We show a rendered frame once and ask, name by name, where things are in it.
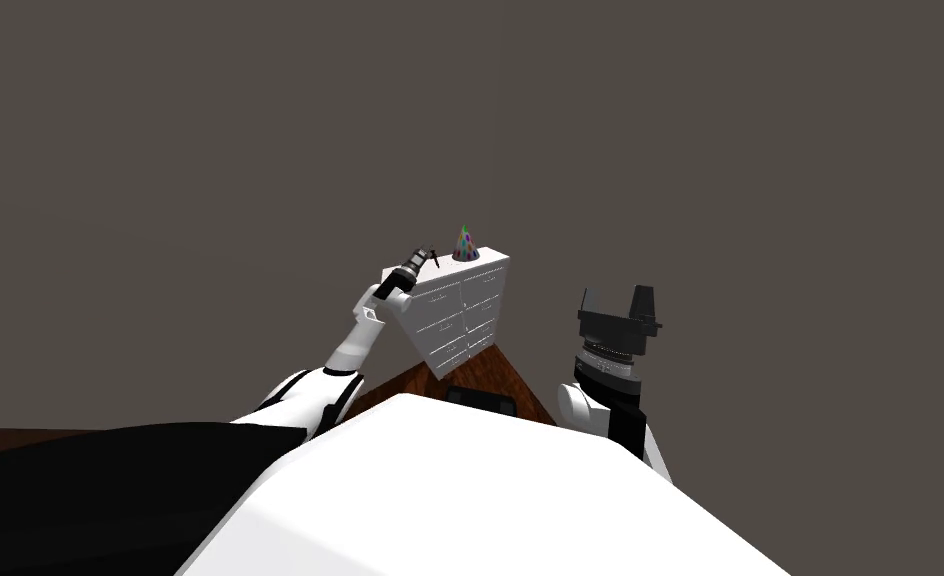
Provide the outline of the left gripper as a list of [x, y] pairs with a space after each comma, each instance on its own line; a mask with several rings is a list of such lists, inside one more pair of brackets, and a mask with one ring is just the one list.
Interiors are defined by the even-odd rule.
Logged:
[[405, 261], [404, 268], [409, 269], [416, 278], [440, 276], [440, 263], [433, 248], [417, 248]]

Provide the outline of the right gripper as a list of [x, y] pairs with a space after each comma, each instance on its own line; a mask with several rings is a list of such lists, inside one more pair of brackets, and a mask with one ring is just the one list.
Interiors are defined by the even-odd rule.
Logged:
[[622, 356], [643, 356], [648, 338], [663, 326], [656, 321], [652, 286], [634, 287], [628, 317], [599, 312], [595, 292], [585, 288], [578, 308], [578, 334], [586, 342]]

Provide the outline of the colourful dotted party hat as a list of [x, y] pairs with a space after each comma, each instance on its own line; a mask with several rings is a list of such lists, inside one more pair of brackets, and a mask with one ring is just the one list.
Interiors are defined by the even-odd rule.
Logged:
[[460, 235], [456, 240], [454, 250], [450, 254], [456, 262], [474, 262], [480, 258], [480, 254], [467, 225], [463, 225]]

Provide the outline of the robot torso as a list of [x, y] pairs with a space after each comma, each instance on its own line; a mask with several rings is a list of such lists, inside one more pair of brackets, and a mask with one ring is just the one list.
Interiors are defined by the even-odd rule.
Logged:
[[788, 576], [622, 446], [410, 394], [271, 465], [175, 576]]

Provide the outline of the white drawer cabinet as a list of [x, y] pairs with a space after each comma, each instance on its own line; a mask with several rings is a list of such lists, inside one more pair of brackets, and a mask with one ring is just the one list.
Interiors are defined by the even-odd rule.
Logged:
[[438, 379], [495, 341], [511, 258], [488, 247], [478, 253], [470, 262], [427, 258], [400, 315], [402, 330]]

